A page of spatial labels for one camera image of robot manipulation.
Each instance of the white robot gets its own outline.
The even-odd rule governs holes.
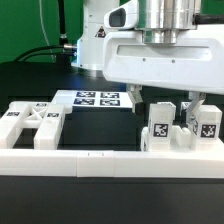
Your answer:
[[[109,29],[104,26],[104,15],[119,7],[119,0],[84,0],[83,35],[77,42],[77,60],[72,66],[92,71],[103,68],[103,43]]]

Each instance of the metal cylinder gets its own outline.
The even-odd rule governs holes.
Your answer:
[[[152,31],[155,43],[175,43],[179,30],[194,29],[201,0],[139,0],[138,29]]]

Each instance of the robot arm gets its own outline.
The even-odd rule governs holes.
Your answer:
[[[224,94],[224,25],[194,25],[198,0],[132,0],[106,14],[107,80]]]

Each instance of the wall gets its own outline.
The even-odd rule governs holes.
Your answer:
[[[0,0],[0,63],[13,60],[29,49],[46,45],[38,3],[38,0]],[[65,0],[67,34],[73,42],[82,34],[82,3],[82,0]],[[224,14],[224,0],[204,0],[202,9],[205,13]],[[58,44],[57,0],[43,0],[43,14],[50,44]],[[50,57],[35,60],[50,61]]]

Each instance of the black cable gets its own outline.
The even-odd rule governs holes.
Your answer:
[[[66,44],[68,43],[68,38],[66,35],[66,28],[65,28],[64,0],[58,0],[58,11],[59,11],[59,26],[60,26],[59,44]]]
[[[194,15],[194,25],[224,24],[224,15]]]
[[[49,50],[49,49],[60,49],[60,48],[64,48],[64,46],[63,45],[52,45],[52,46],[45,46],[45,47],[37,47],[37,48],[34,48],[34,49],[24,52],[23,54],[18,56],[14,61],[19,61],[23,57],[25,57],[31,53],[37,52],[37,51],[43,51],[43,50]]]
[[[25,62],[27,59],[36,57],[36,56],[45,56],[45,55],[68,55],[68,56],[74,56],[73,52],[56,52],[56,53],[37,53],[37,54],[31,54],[27,57],[23,58],[23,62]]]

